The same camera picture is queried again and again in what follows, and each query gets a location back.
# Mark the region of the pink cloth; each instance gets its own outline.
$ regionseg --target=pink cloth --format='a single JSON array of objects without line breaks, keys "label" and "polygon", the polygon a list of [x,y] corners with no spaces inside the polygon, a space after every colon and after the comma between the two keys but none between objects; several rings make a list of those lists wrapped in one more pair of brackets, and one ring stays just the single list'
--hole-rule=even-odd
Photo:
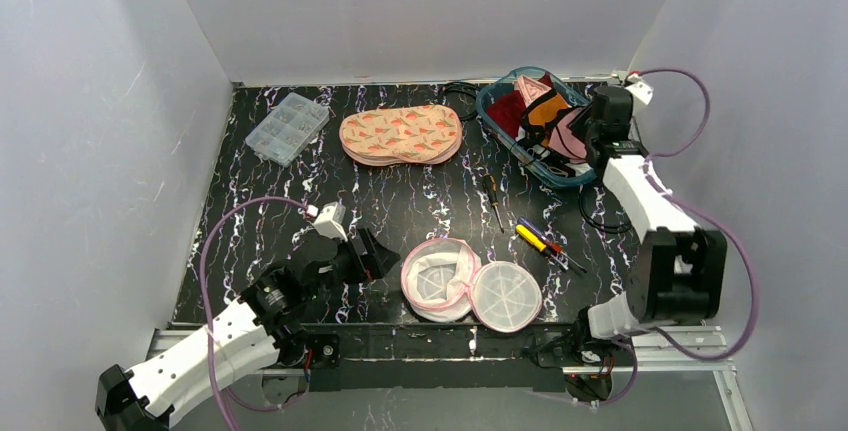
[{"label": "pink cloth", "polygon": [[523,74],[515,80],[513,86],[516,91],[521,93],[521,97],[524,99],[525,108],[530,106],[530,103],[533,101],[536,101],[536,98],[551,90],[550,86],[540,81],[536,81],[533,78],[528,78]]},{"label": "pink cloth", "polygon": [[565,115],[559,123],[557,123],[556,129],[551,134],[551,140],[548,142],[548,147],[558,152],[559,154],[565,156],[566,158],[585,161],[586,160],[586,145],[583,144],[582,141],[575,138],[573,134],[571,134],[571,130],[568,129],[568,125],[577,115],[580,114],[577,110],[574,110]]}]

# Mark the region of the clear plastic box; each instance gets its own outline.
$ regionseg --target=clear plastic box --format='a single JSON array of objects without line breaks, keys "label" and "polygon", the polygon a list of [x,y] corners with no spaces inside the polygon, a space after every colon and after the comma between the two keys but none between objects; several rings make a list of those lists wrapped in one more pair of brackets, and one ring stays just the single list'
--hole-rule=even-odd
[{"label": "clear plastic box", "polygon": [[288,166],[330,120],[330,110],[289,93],[247,136],[247,145],[262,159]]}]

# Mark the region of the white backdrop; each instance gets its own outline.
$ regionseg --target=white backdrop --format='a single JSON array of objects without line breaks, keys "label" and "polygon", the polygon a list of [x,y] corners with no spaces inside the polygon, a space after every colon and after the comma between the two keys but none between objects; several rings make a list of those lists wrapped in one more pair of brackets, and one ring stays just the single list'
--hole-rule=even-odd
[{"label": "white backdrop", "polygon": [[102,429],[167,324],[231,87],[185,0],[0,0],[0,428]]},{"label": "white backdrop", "polygon": [[609,73],[663,1],[188,0],[230,80],[253,85]]},{"label": "white backdrop", "polygon": [[[729,224],[758,267],[762,306],[736,358],[756,429],[844,430],[848,373],[848,0],[668,0],[634,67],[682,66],[712,91],[713,116],[684,154],[658,163],[678,196]],[[649,149],[677,149],[702,99],[649,77]],[[744,327],[749,286],[728,260],[718,323]]]}]

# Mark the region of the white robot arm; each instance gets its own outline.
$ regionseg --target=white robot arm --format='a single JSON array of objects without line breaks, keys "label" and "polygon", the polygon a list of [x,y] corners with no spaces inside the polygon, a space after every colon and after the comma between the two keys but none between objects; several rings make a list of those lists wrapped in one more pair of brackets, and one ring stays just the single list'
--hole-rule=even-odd
[{"label": "white robot arm", "polygon": [[604,86],[595,93],[572,122],[572,132],[586,144],[587,162],[618,198],[642,246],[625,292],[588,309],[591,337],[610,339],[659,324],[712,318],[724,276],[724,235],[702,229],[646,179],[647,170],[665,189],[650,164],[645,166],[647,150],[628,137],[632,91]]},{"label": "white robot arm", "polygon": [[[341,204],[324,207],[289,260],[272,263],[214,320],[213,356],[218,388],[302,353],[298,323],[319,287],[381,279],[400,259],[371,231],[348,240]],[[166,352],[127,370],[114,365],[100,375],[96,412],[107,430],[165,430],[212,396],[209,327]]]}]

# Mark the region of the wire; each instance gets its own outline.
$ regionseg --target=wire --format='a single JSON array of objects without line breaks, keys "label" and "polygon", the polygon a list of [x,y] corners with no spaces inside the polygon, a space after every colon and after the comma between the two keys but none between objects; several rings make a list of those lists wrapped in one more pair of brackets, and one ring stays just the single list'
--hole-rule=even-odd
[{"label": "wire", "polygon": [[[224,418],[224,421],[227,423],[227,427],[230,431],[240,431],[240,428],[236,422],[235,416],[233,416],[233,412],[229,406],[229,400],[227,399],[228,396],[234,396],[234,394],[232,392],[227,393],[226,395],[222,394],[220,388],[218,388],[218,379],[215,376],[215,340],[212,338],[214,316],[212,316],[212,304],[209,299],[209,290],[207,289],[206,258],[209,256],[209,249],[212,247],[212,241],[218,236],[218,233],[221,231],[224,223],[229,218],[250,205],[270,201],[277,201],[304,210],[306,209],[305,204],[298,203],[293,199],[281,196],[263,196],[261,198],[254,198],[249,201],[245,201],[244,203],[229,210],[221,217],[221,219],[218,220],[217,223],[215,223],[215,226],[213,226],[212,230],[209,231],[209,236],[206,238],[206,242],[203,244],[203,250],[200,252],[200,266],[197,275],[198,281],[200,281],[200,297],[203,301],[203,311],[206,315],[206,326],[209,328],[209,334],[207,336],[208,353],[206,356],[206,365],[207,368],[209,368],[209,384],[212,388],[212,395],[215,397],[215,403],[218,404],[218,410],[221,412],[221,416]],[[239,399],[236,402],[241,404],[243,400]]]},{"label": "wire", "polygon": [[295,391],[295,392],[293,392],[292,394],[290,394],[290,395],[289,395],[289,397],[288,397],[288,398],[286,398],[286,400],[285,400],[285,401],[283,401],[283,404],[288,403],[288,402],[289,402],[289,400],[290,400],[291,398],[295,397],[295,396],[300,397],[300,396],[303,396],[304,394],[306,394],[306,391]]},{"label": "wire", "polygon": [[633,229],[633,226],[630,224],[630,220],[622,221],[621,223],[616,225],[610,225],[595,221],[595,219],[589,215],[589,212],[586,211],[586,196],[589,194],[588,191],[589,185],[586,184],[580,189],[580,194],[577,196],[577,207],[580,210],[580,216],[583,217],[583,221],[586,221],[586,224],[597,229],[598,231],[609,234],[626,233],[627,231]]},{"label": "wire", "polygon": [[609,368],[607,369],[607,372],[606,372],[606,373],[604,373],[601,377],[602,377],[602,378],[606,378],[607,376],[609,376],[610,374],[612,374],[612,368],[614,368],[614,367],[615,367],[615,356],[613,356],[612,354],[610,354],[610,365],[609,365]]},{"label": "wire", "polygon": [[626,344],[619,341],[618,339],[613,339],[612,342],[619,348],[624,349],[625,351],[630,353],[630,357],[633,359],[633,372],[630,373],[630,379],[627,380],[627,384],[624,385],[624,389],[622,389],[615,396],[608,398],[606,401],[600,401],[598,403],[604,406],[615,403],[616,401],[623,398],[624,395],[630,391],[630,388],[633,387],[633,383],[636,382],[636,373],[639,371],[639,360],[636,358],[636,351],[633,350],[633,342],[631,341],[630,344]]},{"label": "wire", "polygon": [[312,350],[309,350],[309,356],[306,358],[306,365],[303,366],[303,378],[309,382],[309,366],[312,364]]},{"label": "wire", "polygon": [[459,116],[457,114],[457,116],[459,116],[459,120],[464,123],[466,121],[471,121],[472,119],[477,117],[477,92],[478,88],[477,85],[474,83],[468,83],[465,81],[451,81],[449,83],[445,83],[445,85],[439,89],[439,92],[436,97],[444,97],[449,93],[455,93],[468,96],[469,98],[474,100],[474,104],[472,105],[473,107],[471,108],[470,113],[464,114],[462,116]]},{"label": "wire", "polygon": [[604,374],[604,369],[605,369],[606,367],[607,367],[607,358],[606,358],[606,356],[604,356],[603,361],[601,361],[601,369],[599,369],[599,370],[598,370],[598,372],[597,372],[596,374],[593,374],[593,375],[592,375],[592,377],[593,377],[593,378],[600,378],[600,377],[601,377],[601,375],[603,375],[603,374]]},{"label": "wire", "polygon": [[716,355],[703,355],[694,351],[690,351],[688,348],[677,342],[674,338],[671,337],[671,335],[669,335],[667,332],[660,329],[659,327],[652,328],[652,331],[656,331],[658,334],[668,340],[668,342],[671,343],[671,345],[674,346],[675,349],[692,359],[698,359],[701,361],[719,361],[736,354],[740,349],[742,349],[743,346],[745,346],[745,344],[751,338],[751,335],[754,334],[754,328],[757,325],[757,319],[759,318],[760,313],[759,279],[757,277],[756,271],[754,270],[754,265],[751,263],[751,257],[748,255],[748,252],[745,250],[745,247],[742,246],[741,240],[736,236],[735,233],[733,233],[733,231],[728,229],[727,226],[721,224],[716,218],[675,198],[671,193],[667,192],[667,190],[663,188],[663,186],[661,186],[651,174],[651,166],[654,158],[674,157],[688,149],[689,146],[692,146],[692,143],[694,143],[695,140],[698,139],[698,137],[701,135],[701,133],[704,132],[704,128],[707,126],[707,120],[709,120],[710,118],[711,110],[710,93],[707,91],[707,87],[704,85],[704,82],[701,81],[701,79],[698,78],[694,73],[680,68],[654,68],[638,72],[638,74],[641,76],[654,73],[682,74],[694,81],[695,84],[698,85],[698,88],[701,90],[701,94],[704,95],[704,116],[703,118],[701,118],[701,123],[698,125],[698,129],[695,130],[695,134],[692,135],[692,138],[690,138],[689,141],[683,145],[683,147],[673,152],[648,154],[648,156],[645,158],[645,164],[642,167],[642,172],[645,173],[645,179],[648,181],[651,187],[654,188],[654,190],[656,190],[658,193],[660,193],[660,195],[664,197],[668,202],[712,224],[716,227],[716,229],[724,233],[724,235],[730,239],[733,245],[736,246],[736,250],[739,251],[739,256],[742,257],[742,263],[745,265],[745,271],[748,274],[748,282],[751,286],[751,310],[748,313],[748,322],[745,324],[745,328],[742,331],[742,335],[739,336],[739,339],[735,343],[733,343],[732,346]]},{"label": "wire", "polygon": [[279,405],[277,405],[277,406],[257,406],[257,405],[254,405],[254,404],[250,404],[247,401],[245,401],[244,399],[242,399],[241,397],[239,397],[239,395],[234,393],[233,390],[230,389],[230,388],[225,389],[224,392],[227,393],[227,396],[229,396],[233,401],[235,401],[236,404],[238,404],[242,408],[246,408],[246,409],[249,409],[251,411],[256,411],[256,412],[259,412],[259,413],[270,413],[270,412],[273,412],[273,411],[279,411],[280,410]]}]

